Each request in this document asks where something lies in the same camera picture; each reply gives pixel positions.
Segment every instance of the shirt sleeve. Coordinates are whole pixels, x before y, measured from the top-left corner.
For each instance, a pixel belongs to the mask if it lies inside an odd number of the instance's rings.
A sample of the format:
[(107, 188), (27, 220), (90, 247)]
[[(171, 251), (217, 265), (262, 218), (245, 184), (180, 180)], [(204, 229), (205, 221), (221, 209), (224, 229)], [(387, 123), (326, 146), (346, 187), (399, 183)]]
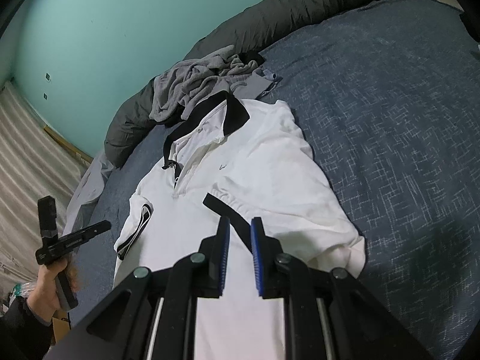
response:
[(211, 193), (247, 222), (260, 216), (286, 253), (313, 268), (343, 267), (357, 277), (365, 263), (364, 238), (314, 162), (290, 109), (277, 105)]
[(128, 262), (126, 262), (126, 266), (122, 266), (122, 262), (142, 234), (153, 213), (152, 204), (140, 195), (141, 187), (142, 182), (139, 184), (136, 192), (130, 197), (130, 214), (123, 225), (120, 236), (113, 245), (117, 253), (113, 280), (114, 287), (131, 272)]
[(17, 297), (0, 321), (2, 353), (12, 359), (41, 360), (48, 349), (53, 335), (53, 325), (45, 326), (30, 310), (26, 299)]

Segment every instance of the black metal frame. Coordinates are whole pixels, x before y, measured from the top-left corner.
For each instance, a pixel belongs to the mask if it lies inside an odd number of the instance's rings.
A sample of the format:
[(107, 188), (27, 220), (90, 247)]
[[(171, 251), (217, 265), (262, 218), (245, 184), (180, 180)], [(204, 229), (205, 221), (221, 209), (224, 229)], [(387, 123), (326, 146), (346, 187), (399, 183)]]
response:
[(229, 239), (230, 221), (222, 217), (197, 253), (153, 273), (136, 268), (45, 359), (141, 360), (153, 335), (153, 359), (193, 359), (197, 298), (222, 295)]
[[(345, 269), (308, 268), (265, 235), (260, 218), (251, 229), (261, 295), (284, 299), (286, 360), (432, 359)], [(193, 359), (197, 299), (222, 295), (229, 234), (222, 217), (197, 253), (153, 273), (136, 268), (45, 359)]]

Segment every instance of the black sleeve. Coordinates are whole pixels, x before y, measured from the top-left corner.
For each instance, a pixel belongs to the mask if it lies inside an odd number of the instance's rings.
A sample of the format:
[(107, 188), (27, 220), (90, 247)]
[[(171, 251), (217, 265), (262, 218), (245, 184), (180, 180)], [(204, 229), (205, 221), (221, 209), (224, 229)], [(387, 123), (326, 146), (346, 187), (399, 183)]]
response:
[(26, 299), (17, 297), (0, 319), (0, 352), (6, 359), (41, 360), (47, 353), (53, 325), (41, 324), (30, 311)]

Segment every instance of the black collar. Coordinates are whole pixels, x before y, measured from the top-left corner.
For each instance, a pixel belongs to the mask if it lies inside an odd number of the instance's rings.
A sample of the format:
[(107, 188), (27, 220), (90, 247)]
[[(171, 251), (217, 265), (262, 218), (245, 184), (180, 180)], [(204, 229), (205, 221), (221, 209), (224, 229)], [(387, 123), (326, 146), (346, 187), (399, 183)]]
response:
[(207, 99), (200, 102), (190, 113), (190, 116), (186, 121), (179, 125), (170, 135), (165, 139), (163, 144), (163, 169), (167, 169), (171, 166), (175, 166), (175, 178), (180, 175), (180, 166), (177, 162), (169, 159), (170, 149), (172, 144), (181, 137), (191, 133), (195, 130), (205, 116), (207, 116), (215, 107), (222, 103), (226, 99), (226, 113), (225, 120), (223, 121), (223, 135), (227, 136), (232, 132), (237, 131), (242, 127), (250, 115), (243, 106), (242, 103), (231, 93), (227, 91), (220, 91), (213, 94)]

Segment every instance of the black stripe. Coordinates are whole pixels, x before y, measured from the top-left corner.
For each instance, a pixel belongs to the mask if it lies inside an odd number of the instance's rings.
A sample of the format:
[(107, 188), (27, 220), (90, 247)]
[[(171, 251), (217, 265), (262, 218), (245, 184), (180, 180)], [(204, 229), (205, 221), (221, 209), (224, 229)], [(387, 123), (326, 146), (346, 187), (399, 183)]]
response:
[(235, 229), (235, 232), (240, 237), (243, 244), (251, 253), (251, 240), (250, 240), (250, 225), (243, 219), (243, 217), (236, 212), (229, 205), (222, 202), (220, 199), (217, 199), (215, 196), (207, 193), (205, 199), (203, 200), (203, 205), (208, 207), (213, 212), (219, 214), (220, 216), (227, 216), (230, 219), (230, 223)]
[(128, 251), (130, 250), (130, 248), (135, 244), (136, 240), (138, 239), (138, 237), (140, 237), (143, 233), (143, 231), (145, 230), (145, 228), (147, 227), (148, 225), (148, 221), (146, 221), (139, 229), (137, 229), (137, 231), (133, 234), (134, 235), (134, 240), (133, 242), (130, 244), (130, 245), (125, 245), (124, 246), (124, 249), (123, 248), (119, 248), (120, 252), (118, 252), (118, 258), (123, 261), (125, 259), (125, 256), (127, 255)]
[(117, 247), (117, 254), (120, 255), (120, 252), (122, 251), (122, 249), (124, 247), (126, 247), (132, 239), (134, 239), (139, 231), (139, 227), (140, 225), (142, 224), (142, 222), (145, 220), (145, 215), (143, 214), (143, 209), (144, 208), (147, 208), (148, 210), (148, 215), (149, 215), (149, 218), (146, 222), (144, 222), (142, 228), (140, 229), (140, 234), (142, 233), (143, 229), (146, 227), (147, 223), (150, 221), (150, 218), (152, 217), (152, 210), (150, 209), (150, 207), (148, 206), (148, 204), (144, 204), (142, 206), (142, 210), (140, 211), (142, 214), (140, 215), (140, 222), (138, 223), (137, 225), (137, 228), (135, 230), (135, 232), (133, 232), (121, 245), (119, 245), (119, 247)]
[(163, 145), (163, 169), (175, 166), (175, 178), (180, 175), (179, 164), (169, 159), (172, 144), (177, 139), (184, 137), (185, 135), (190, 134), (193, 130), (195, 130), (202, 121), (202, 119), (210, 112), (212, 112), (212, 110), (219, 104), (221, 104), (222, 101), (224, 101), (225, 99), (226, 114), (225, 120), (223, 122), (223, 135), (227, 136), (232, 132), (238, 130), (247, 122), (248, 119), (250, 119), (250, 115), (248, 114), (247, 110), (234, 95), (227, 91), (220, 91), (213, 94), (209, 98), (203, 100), (201, 103), (196, 105), (196, 107), (190, 113), (188, 119), (184, 121), (180, 126), (178, 126), (170, 135), (167, 136)]

